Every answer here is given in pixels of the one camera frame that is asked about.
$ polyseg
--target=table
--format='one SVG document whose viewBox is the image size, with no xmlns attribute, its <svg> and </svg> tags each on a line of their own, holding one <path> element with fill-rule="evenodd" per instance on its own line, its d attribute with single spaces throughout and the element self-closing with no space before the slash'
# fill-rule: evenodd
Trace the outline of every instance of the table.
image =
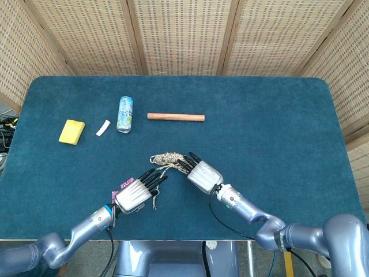
<svg viewBox="0 0 369 277">
<path fill-rule="evenodd" d="M 119 99 L 134 100 L 129 134 L 116 131 Z M 205 122 L 148 121 L 146 114 L 205 114 Z M 67 119 L 86 123 L 76 146 L 58 142 Z M 105 119 L 111 126 L 95 133 Z M 36 239 L 70 229 L 111 191 L 152 165 L 193 151 L 250 201 L 285 223 L 321 226 L 339 213 L 364 220 L 327 84 L 297 77 L 39 77 L 24 103 L 0 180 L 0 238 Z M 151 202 L 121 216 L 114 239 L 241 239 L 218 224 L 208 196 L 167 172 Z M 220 203 L 223 221 L 253 235 Z M 107 238 L 105 233 L 96 239 Z"/>
</svg>

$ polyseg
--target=yellow sponge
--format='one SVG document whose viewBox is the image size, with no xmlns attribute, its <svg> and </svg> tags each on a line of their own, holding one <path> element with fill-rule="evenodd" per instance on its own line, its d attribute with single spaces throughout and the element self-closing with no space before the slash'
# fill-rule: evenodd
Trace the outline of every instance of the yellow sponge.
<svg viewBox="0 0 369 277">
<path fill-rule="evenodd" d="M 65 122 L 59 141 L 61 143 L 76 145 L 84 127 L 84 122 L 68 119 L 67 122 Z"/>
</svg>

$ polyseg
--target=wooden dowel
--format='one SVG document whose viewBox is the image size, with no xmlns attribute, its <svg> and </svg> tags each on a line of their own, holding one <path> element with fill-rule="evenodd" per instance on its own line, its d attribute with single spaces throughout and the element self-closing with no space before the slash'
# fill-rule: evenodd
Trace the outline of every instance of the wooden dowel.
<svg viewBox="0 0 369 277">
<path fill-rule="evenodd" d="M 204 114 L 156 114 L 148 113 L 151 120 L 205 121 Z"/>
</svg>

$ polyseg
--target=label on can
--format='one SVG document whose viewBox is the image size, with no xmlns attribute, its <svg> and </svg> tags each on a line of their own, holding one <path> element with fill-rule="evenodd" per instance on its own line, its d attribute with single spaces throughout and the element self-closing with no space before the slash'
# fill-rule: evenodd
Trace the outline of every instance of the label on can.
<svg viewBox="0 0 369 277">
<path fill-rule="evenodd" d="M 128 96 L 123 96 L 119 102 L 118 121 L 116 128 L 118 130 L 131 129 L 133 112 L 133 99 Z"/>
</svg>

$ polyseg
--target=woven partition screen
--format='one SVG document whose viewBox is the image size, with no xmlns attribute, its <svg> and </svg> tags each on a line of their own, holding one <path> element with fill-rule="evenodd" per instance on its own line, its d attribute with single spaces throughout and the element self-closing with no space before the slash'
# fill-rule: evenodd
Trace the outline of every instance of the woven partition screen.
<svg viewBox="0 0 369 277">
<path fill-rule="evenodd" d="M 348 152 L 363 208 L 369 209 L 369 142 Z"/>
<path fill-rule="evenodd" d="M 216 74 L 231 0 L 133 2 L 149 74 Z"/>
<path fill-rule="evenodd" d="M 344 132 L 369 115 L 369 0 L 359 5 L 304 75 L 327 81 Z"/>
<path fill-rule="evenodd" d="M 32 0 L 32 4 L 72 61 L 76 74 L 139 73 L 119 0 Z"/>
<path fill-rule="evenodd" d="M 224 73 L 292 75 L 344 3 L 245 0 Z"/>
<path fill-rule="evenodd" d="M 17 1 L 0 1 L 0 22 L 0 98 L 19 113 L 34 78 L 68 71 Z"/>
</svg>

